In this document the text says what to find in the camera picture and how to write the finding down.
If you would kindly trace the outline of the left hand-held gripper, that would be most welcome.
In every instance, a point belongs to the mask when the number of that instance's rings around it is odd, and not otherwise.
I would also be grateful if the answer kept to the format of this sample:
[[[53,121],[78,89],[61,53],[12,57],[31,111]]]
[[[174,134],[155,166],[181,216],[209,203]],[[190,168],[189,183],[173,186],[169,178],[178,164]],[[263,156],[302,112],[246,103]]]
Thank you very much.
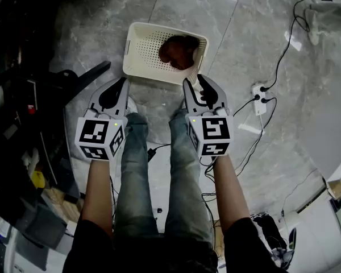
[[[125,114],[129,86],[125,77],[105,83],[92,95],[85,115],[78,118],[74,143],[85,159],[111,161],[116,157],[127,124],[126,117],[117,115]]]

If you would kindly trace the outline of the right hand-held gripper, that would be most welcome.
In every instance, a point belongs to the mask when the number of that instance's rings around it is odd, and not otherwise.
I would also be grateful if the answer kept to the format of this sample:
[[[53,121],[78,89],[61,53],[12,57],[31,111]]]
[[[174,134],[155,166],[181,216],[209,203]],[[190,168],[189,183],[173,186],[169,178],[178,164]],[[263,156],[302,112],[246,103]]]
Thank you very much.
[[[190,81],[185,78],[182,86],[188,111],[188,135],[198,156],[226,156],[234,139],[232,116],[228,114],[224,90],[209,77],[198,74],[202,90],[199,103]]]

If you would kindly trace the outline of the dark red cloth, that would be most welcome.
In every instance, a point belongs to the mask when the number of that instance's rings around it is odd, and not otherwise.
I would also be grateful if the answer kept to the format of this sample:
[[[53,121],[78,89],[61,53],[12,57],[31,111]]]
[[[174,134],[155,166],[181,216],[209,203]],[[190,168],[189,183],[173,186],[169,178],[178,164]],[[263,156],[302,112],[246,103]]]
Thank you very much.
[[[172,36],[159,49],[160,60],[180,71],[194,65],[193,53],[199,41],[193,36]]]

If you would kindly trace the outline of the white plastic basket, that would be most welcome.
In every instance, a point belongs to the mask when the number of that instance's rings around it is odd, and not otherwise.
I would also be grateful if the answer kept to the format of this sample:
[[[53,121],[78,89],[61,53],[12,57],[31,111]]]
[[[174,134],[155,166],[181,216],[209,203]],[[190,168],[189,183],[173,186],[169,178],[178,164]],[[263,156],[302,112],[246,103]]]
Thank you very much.
[[[193,36],[199,47],[193,53],[194,64],[186,70],[178,70],[159,57],[159,49],[170,37]],[[207,37],[181,29],[151,23],[134,22],[129,26],[124,49],[123,71],[129,76],[147,78],[175,85],[182,85],[187,78],[197,85],[197,74],[204,65],[209,48]]]

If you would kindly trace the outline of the person's right forearm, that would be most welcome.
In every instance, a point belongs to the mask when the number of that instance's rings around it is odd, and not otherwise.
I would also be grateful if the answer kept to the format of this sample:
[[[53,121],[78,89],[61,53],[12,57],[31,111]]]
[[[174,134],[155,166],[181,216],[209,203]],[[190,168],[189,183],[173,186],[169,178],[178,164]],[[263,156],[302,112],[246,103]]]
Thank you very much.
[[[241,219],[250,219],[247,202],[230,157],[215,160],[214,182],[219,221],[223,235]]]

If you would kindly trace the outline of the person's left forearm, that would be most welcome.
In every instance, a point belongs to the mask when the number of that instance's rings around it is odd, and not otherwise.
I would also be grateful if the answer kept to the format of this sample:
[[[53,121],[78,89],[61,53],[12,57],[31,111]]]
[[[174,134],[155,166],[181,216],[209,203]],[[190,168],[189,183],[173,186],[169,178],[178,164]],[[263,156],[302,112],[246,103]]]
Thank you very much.
[[[82,220],[99,226],[113,237],[113,210],[109,162],[93,160],[90,163]]]

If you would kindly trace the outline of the person's left white shoe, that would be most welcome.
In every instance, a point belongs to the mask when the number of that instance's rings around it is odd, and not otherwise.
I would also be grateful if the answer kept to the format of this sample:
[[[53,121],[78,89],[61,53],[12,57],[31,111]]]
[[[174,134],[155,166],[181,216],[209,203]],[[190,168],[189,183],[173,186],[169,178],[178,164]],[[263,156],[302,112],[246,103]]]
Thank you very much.
[[[128,116],[132,113],[138,113],[138,108],[135,101],[130,96],[128,96],[125,115]]]

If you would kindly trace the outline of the white power strip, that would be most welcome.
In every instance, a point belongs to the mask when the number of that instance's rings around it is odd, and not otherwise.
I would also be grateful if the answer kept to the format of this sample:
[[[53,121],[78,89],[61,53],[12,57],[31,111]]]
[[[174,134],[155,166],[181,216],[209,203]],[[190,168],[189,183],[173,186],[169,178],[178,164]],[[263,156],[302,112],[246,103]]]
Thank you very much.
[[[265,101],[265,85],[262,83],[255,83],[251,87],[251,93],[254,97],[253,109],[255,116],[261,116],[267,112]]]

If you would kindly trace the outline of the person's left leg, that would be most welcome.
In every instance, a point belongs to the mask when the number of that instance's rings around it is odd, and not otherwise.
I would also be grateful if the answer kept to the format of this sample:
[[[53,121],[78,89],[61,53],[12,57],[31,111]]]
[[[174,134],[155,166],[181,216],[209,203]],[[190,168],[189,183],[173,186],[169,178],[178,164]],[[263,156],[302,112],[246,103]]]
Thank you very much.
[[[138,113],[127,115],[128,136],[121,158],[121,184],[115,213],[115,238],[158,234],[148,181],[148,125]]]

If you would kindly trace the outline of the person's leg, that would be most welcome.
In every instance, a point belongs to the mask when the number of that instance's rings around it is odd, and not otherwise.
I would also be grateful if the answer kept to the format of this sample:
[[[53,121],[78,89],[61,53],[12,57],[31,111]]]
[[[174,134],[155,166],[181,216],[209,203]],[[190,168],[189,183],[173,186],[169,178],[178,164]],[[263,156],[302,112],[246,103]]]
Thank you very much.
[[[175,111],[169,121],[170,191],[165,234],[194,239],[211,246],[209,213],[201,197],[201,167],[196,150],[187,132],[186,109]]]
[[[121,184],[115,213],[115,238],[158,234],[148,181],[148,125],[138,113],[127,115],[128,136],[121,158]]]

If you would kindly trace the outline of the person's right leg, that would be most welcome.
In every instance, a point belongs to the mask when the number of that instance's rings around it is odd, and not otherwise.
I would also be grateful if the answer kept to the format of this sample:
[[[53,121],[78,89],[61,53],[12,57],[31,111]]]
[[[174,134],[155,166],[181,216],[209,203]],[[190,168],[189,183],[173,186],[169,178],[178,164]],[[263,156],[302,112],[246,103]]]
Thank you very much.
[[[201,167],[196,150],[187,132],[186,109],[175,111],[169,121],[170,191],[165,234],[194,239],[211,246],[209,213],[201,197]]]

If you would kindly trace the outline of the white plastic bag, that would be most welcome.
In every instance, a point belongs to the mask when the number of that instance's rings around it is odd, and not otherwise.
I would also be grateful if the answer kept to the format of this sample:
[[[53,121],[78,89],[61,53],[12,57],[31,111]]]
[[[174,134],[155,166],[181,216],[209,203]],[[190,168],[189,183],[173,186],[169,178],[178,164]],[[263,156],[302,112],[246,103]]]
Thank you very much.
[[[308,38],[317,46],[322,36],[341,39],[341,2],[321,2],[310,4],[303,11],[308,23]]]

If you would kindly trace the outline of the person's black shirt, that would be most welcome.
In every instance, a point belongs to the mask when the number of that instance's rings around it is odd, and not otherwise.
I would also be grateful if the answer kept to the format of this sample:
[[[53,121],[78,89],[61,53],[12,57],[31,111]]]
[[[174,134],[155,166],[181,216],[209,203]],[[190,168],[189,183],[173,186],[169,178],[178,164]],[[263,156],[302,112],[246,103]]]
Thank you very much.
[[[250,218],[224,234],[231,273],[287,273],[276,266]],[[63,273],[217,273],[218,257],[208,242],[193,238],[127,238],[115,248],[91,221],[77,225]]]

